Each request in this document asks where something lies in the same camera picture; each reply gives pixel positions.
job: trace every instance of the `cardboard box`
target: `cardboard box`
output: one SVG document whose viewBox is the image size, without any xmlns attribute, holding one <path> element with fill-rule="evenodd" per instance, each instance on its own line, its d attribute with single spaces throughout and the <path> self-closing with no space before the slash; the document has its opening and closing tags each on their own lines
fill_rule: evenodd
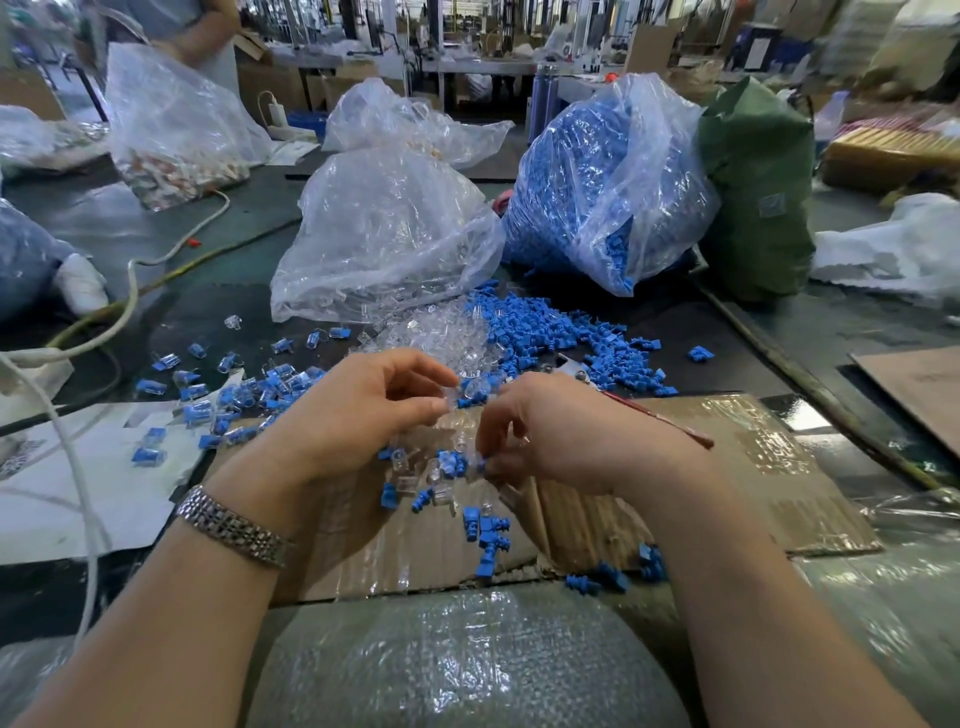
<svg viewBox="0 0 960 728">
<path fill-rule="evenodd" d="M 673 41 L 681 26 L 671 20 L 666 25 L 636 25 L 627 47 L 624 73 L 662 73 L 670 61 Z"/>
<path fill-rule="evenodd" d="M 269 97 L 264 94 L 258 105 L 260 94 L 270 91 L 286 111 L 307 111 L 306 94 L 303 81 L 296 68 L 288 66 L 270 66 L 260 63 L 237 63 L 237 80 L 240 85 L 240 101 L 244 109 L 257 124 L 263 125 L 263 118 L 270 120 L 267 104 Z"/>
<path fill-rule="evenodd" d="M 29 109 L 44 121 L 66 118 L 54 92 L 33 68 L 0 70 L 0 105 Z"/>
<path fill-rule="evenodd" d="M 729 481 L 755 508 L 773 539 L 788 553 L 844 554 L 881 548 L 873 529 L 837 490 L 786 428 L 749 395 L 647 400 L 666 417 L 716 441 Z M 421 427 L 403 445 L 425 461 L 449 449 L 457 428 L 472 433 L 480 408 L 458 410 L 438 427 Z M 222 449 L 215 473 L 238 449 Z M 552 481 L 522 484 L 513 514 L 485 480 L 453 484 L 455 515 L 446 505 L 419 514 L 404 497 L 396 511 L 380 507 L 389 464 L 372 460 L 323 490 L 313 526 L 297 539 L 281 574 L 274 604 L 343 597 L 452 589 L 472 583 L 481 551 L 466 540 L 462 509 L 487 508 L 511 517 L 509 552 L 497 555 L 496 579 L 543 578 L 557 571 L 583 572 L 601 559 L 624 570 L 638 566 L 637 547 L 655 543 L 637 513 L 613 497 L 585 497 Z"/>
</svg>

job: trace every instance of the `cardboard sheet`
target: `cardboard sheet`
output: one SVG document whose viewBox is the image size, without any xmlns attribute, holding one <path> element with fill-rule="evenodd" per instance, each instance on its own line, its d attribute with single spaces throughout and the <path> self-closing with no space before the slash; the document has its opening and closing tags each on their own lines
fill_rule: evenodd
<svg viewBox="0 0 960 728">
<path fill-rule="evenodd" d="M 867 354 L 853 361 L 960 456 L 960 347 Z"/>
<path fill-rule="evenodd" d="M 873 529 L 786 427 L 749 395 L 648 400 L 648 406 L 716 441 L 731 483 L 756 508 L 771 536 L 789 553 L 841 554 L 880 549 Z M 458 428 L 471 432 L 480 409 L 460 410 L 438 428 L 405 437 L 413 462 L 449 449 Z M 216 472 L 239 449 L 222 449 Z M 521 484 L 513 514 L 486 480 L 453 482 L 456 515 L 446 505 L 411 512 L 409 497 L 396 511 L 380 507 L 388 462 L 373 460 L 324 490 L 316 526 L 301 534 L 291 563 L 280 576 L 274 604 L 341 597 L 451 589 L 473 582 L 481 551 L 468 543 L 462 509 L 481 506 L 512 518 L 509 552 L 497 555 L 497 577 L 538 579 L 545 573 L 584 572 L 601 559 L 635 569 L 640 543 L 655 543 L 636 512 L 613 497 L 584 497 L 552 481 Z"/>
</svg>

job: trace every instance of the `left hand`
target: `left hand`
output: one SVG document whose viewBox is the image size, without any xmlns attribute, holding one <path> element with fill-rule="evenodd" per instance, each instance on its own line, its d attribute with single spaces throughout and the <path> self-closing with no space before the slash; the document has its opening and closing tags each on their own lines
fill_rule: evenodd
<svg viewBox="0 0 960 728">
<path fill-rule="evenodd" d="M 352 354 L 246 449 L 282 451 L 304 481 L 349 473 L 394 435 L 435 424 L 448 411 L 443 387 L 459 384 L 416 349 Z"/>
</svg>

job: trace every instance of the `clear plastic bag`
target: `clear plastic bag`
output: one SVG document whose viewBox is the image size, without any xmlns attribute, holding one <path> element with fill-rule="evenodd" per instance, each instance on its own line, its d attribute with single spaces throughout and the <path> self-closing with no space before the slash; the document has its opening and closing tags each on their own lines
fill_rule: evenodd
<svg viewBox="0 0 960 728">
<path fill-rule="evenodd" d="M 0 322 L 36 303 L 77 251 L 0 198 Z"/>
<path fill-rule="evenodd" d="M 696 245 L 719 208 L 695 143 L 702 112 L 656 74 L 571 105 L 520 160 L 504 260 L 580 271 L 632 296 Z"/>
<path fill-rule="evenodd" d="M 503 229 L 475 184 L 407 148 L 334 155 L 300 196 L 303 222 L 271 281 L 274 321 L 381 322 L 488 279 Z"/>
<path fill-rule="evenodd" d="M 462 169 L 492 157 L 514 122 L 461 124 L 424 101 L 397 96 L 381 79 L 345 93 L 326 120 L 325 152 L 403 145 Z"/>
<path fill-rule="evenodd" d="M 236 95 L 150 46 L 110 45 L 106 95 L 113 163 L 150 209 L 242 182 L 271 153 Z"/>
</svg>

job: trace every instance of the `hand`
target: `hand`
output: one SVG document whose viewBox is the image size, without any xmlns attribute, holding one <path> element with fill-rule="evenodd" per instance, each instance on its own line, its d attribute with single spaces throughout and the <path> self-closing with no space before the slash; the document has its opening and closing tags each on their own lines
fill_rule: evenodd
<svg viewBox="0 0 960 728">
<path fill-rule="evenodd" d="M 507 429 L 521 441 L 508 442 Z M 477 450 L 486 472 L 559 480 L 588 495 L 625 497 L 631 483 L 670 487 L 715 472 L 713 457 L 672 425 L 565 374 L 525 374 L 486 406 Z"/>
<path fill-rule="evenodd" d="M 258 437 L 257 451 L 281 451 L 303 480 L 357 470 L 394 435 L 433 425 L 448 411 L 443 387 L 460 379 L 415 349 L 352 354 L 331 369 Z"/>
</svg>

